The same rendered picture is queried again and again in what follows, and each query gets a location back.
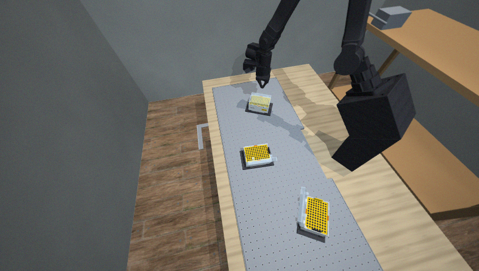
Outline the white tip box with lid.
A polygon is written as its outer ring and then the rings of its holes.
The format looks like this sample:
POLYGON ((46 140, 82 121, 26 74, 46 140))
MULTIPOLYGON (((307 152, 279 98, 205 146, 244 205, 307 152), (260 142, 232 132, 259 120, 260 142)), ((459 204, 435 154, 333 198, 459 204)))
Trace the white tip box with lid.
POLYGON ((309 195, 309 193, 306 192, 306 188, 301 187, 301 194, 300 194, 300 200, 299 200, 299 210, 298 210, 298 220, 297 220, 299 226, 301 227, 302 230, 308 231, 310 233, 314 233, 314 234, 320 235, 322 237, 329 236, 329 202, 323 201, 323 202, 328 203, 328 215, 327 215, 328 223, 327 223, 327 235, 326 235, 326 234, 320 233, 318 231, 308 229, 305 225, 306 224, 306 217, 307 217, 307 214, 306 214, 307 213, 307 198, 308 197, 313 198, 313 197, 310 197, 310 196, 307 196, 307 195, 309 195))

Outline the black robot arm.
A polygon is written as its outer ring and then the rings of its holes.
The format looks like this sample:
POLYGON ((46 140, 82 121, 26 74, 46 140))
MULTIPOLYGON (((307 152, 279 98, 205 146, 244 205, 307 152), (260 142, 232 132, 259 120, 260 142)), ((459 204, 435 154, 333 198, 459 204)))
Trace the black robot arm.
MULTIPOLYGON (((272 19, 259 38, 259 43, 247 46, 243 70, 249 73, 255 70, 256 76, 263 76, 262 66, 270 65, 275 44, 281 37, 286 23, 300 0, 281 0, 272 19), (260 44, 260 47, 259 47, 260 44), (260 64, 260 65, 259 65, 260 64)), ((347 97, 373 96, 394 83, 393 78, 381 79, 380 74, 365 57, 361 46, 364 42, 365 29, 372 0, 349 0, 345 31, 342 39, 342 51, 334 61, 334 70, 339 75, 350 75, 352 88, 346 92, 347 97)))

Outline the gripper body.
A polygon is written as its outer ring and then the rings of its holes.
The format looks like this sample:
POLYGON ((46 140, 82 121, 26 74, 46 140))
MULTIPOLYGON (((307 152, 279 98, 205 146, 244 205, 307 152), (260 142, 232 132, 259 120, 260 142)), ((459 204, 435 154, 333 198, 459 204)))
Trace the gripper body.
MULTIPOLYGON (((259 64, 260 65, 260 64, 259 64)), ((256 76, 256 80, 263 80, 264 83, 268 83, 269 82, 269 78, 270 78, 270 72, 271 72, 271 64, 270 65, 267 65, 266 67, 265 66, 262 66, 260 65, 261 67, 264 67, 263 69, 263 76, 256 76), (270 68, 270 70, 269 70, 270 68)))

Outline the yellow perforated tip rack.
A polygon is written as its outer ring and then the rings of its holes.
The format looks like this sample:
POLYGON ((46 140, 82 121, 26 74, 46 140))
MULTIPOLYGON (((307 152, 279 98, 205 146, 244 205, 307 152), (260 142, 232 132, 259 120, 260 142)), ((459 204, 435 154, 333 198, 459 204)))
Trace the yellow perforated tip rack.
POLYGON ((254 157, 255 160, 270 158, 269 148, 267 145, 245 147, 246 161, 252 160, 254 157))
POLYGON ((306 227, 327 235, 328 203, 318 198, 307 198, 306 227))

